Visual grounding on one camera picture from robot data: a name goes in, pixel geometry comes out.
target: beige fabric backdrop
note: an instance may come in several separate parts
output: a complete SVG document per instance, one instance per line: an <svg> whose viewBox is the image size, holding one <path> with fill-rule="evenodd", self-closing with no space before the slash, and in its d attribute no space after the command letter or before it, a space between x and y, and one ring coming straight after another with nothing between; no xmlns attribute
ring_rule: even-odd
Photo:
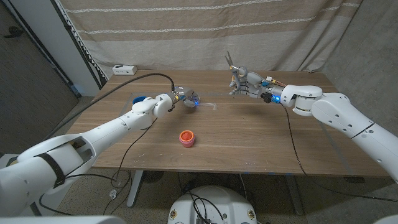
<svg viewBox="0 0 398 224"><path fill-rule="evenodd" d="M138 69L320 68L362 0L61 0L107 75Z"/></svg>

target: wooden table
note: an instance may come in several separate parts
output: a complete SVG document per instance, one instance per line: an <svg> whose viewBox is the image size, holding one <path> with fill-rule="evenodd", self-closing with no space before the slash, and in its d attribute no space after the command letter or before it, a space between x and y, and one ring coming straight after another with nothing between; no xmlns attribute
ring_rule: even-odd
<svg viewBox="0 0 398 224"><path fill-rule="evenodd" d="M123 162L123 169L302 175L281 105L266 104L262 99L246 95L228 95L231 91L229 71L140 70L135 77L152 72L169 75L176 86L193 88L201 96L201 104L190 109L178 102L171 113L158 119L135 143ZM315 85L324 92L337 91L322 73L258 74L285 84ZM98 96L131 78L133 76L112 76ZM131 101L137 96L153 97L168 91L170 82L164 77L130 83L82 113L68 133L84 132L117 118L131 109ZM298 156L307 174L388 176L339 131L325 126L322 130L314 117L288 111ZM196 136L190 148L183 147L178 140L186 129ZM119 167L125 150L141 133L128 134L104 151L94 167Z"/></svg>

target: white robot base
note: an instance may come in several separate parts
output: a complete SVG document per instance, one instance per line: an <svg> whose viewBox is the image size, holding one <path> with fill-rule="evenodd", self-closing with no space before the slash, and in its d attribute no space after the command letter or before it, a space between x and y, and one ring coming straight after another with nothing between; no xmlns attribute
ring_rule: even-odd
<svg viewBox="0 0 398 224"><path fill-rule="evenodd" d="M220 211L223 220L217 209L211 203L200 199L196 200L196 205L203 218L205 218L205 208L208 223L239 223L256 224L256 214L253 206L240 194L231 189L221 186L202 186L197 187L187 194L177 199L170 209L168 224L205 224L197 215L193 208L193 200L199 196L211 201Z"/></svg>

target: power strip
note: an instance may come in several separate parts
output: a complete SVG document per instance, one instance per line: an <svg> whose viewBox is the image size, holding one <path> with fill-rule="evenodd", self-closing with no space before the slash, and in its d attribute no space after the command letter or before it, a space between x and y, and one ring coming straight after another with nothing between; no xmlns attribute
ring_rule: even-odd
<svg viewBox="0 0 398 224"><path fill-rule="evenodd" d="M130 65L115 65L112 70L115 75L134 75L137 72L137 67Z"/></svg>

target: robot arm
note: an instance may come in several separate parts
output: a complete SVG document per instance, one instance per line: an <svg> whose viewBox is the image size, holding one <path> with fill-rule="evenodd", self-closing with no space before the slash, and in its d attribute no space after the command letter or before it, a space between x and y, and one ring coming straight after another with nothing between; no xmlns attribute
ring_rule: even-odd
<svg viewBox="0 0 398 224"><path fill-rule="evenodd" d="M183 100L194 107L200 100L190 88L148 97L126 114L80 134L67 134L39 143L18 156L18 163L0 169L0 216L20 214L42 194L52 194L72 184L94 164L98 156L127 133L146 129L152 115L161 118Z"/></svg>
<svg viewBox="0 0 398 224"><path fill-rule="evenodd" d="M382 166L398 183L398 138L374 123L341 93L323 93L317 86L284 85L272 77L262 78L246 68L235 67L227 59L233 73L229 94L263 98L266 103L294 107L294 113L313 116L352 139L368 156Z"/></svg>

